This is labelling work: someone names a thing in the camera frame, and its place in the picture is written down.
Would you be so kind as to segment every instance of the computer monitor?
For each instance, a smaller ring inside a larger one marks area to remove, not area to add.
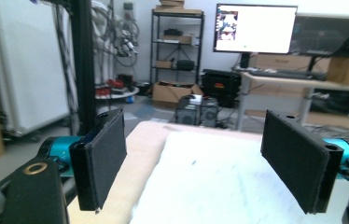
[[[349,38],[349,18],[298,14],[290,54],[329,57]]]
[[[214,51],[289,52],[296,6],[216,5]]]

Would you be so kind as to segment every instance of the black cable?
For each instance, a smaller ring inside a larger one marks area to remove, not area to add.
[[[58,38],[58,44],[60,48],[61,53],[61,59],[62,59],[62,66],[63,66],[63,75],[66,85],[66,95],[67,95],[67,106],[70,111],[70,122],[69,122],[69,128],[70,133],[72,135],[77,134],[77,128],[75,125],[75,121],[73,120],[73,116],[77,113],[77,110],[75,109],[75,98],[73,96],[73,93],[71,91],[71,81],[70,81],[70,74],[69,74],[69,67],[71,67],[71,63],[69,60],[69,54],[70,50],[68,46],[66,45],[66,41],[64,38],[63,33],[63,8],[59,5],[56,5],[54,8],[54,20],[55,20],[55,26],[56,26],[56,34]]]
[[[314,66],[315,66],[319,61],[321,61],[321,60],[323,60],[323,59],[324,59],[324,58],[321,57],[320,59],[314,61]],[[295,70],[296,70],[296,71],[299,71],[299,70],[301,70],[301,69],[308,68],[308,67],[309,67],[309,65],[306,65],[306,66],[303,66],[303,67],[296,68]]]

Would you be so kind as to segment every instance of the desk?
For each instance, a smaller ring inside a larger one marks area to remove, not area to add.
[[[222,131],[153,121],[141,122],[126,139],[128,156],[119,170],[101,213],[95,215],[94,212],[79,211],[78,201],[75,198],[68,206],[71,223],[129,223],[133,207],[137,204],[144,186],[157,164],[165,140],[171,132],[175,131],[208,133],[243,138],[256,142],[260,142],[262,139],[260,134]],[[334,197],[331,203],[333,205],[329,209],[338,210],[338,213],[342,213],[347,204],[347,196],[349,196],[349,182],[342,181],[336,183],[333,192]]]
[[[300,112],[300,123],[305,123],[309,109],[311,107],[314,89],[324,89],[333,91],[349,91],[348,85],[342,85],[330,81],[317,81],[317,80],[302,80],[302,79],[291,79],[291,78],[280,78],[280,77],[255,77],[249,73],[241,73],[242,76],[242,87],[240,94],[240,102],[238,108],[238,119],[237,119],[237,130],[241,131],[244,121],[244,112],[246,109],[252,110],[278,110],[284,112],[289,111],[292,108],[297,107]],[[299,87],[305,89],[303,98],[297,99],[295,97],[281,97],[286,98],[286,104],[278,104],[277,106],[267,107],[267,104],[272,100],[276,100],[276,96],[266,96],[249,94],[251,83],[254,82],[257,85],[273,85],[273,86],[290,86]]]

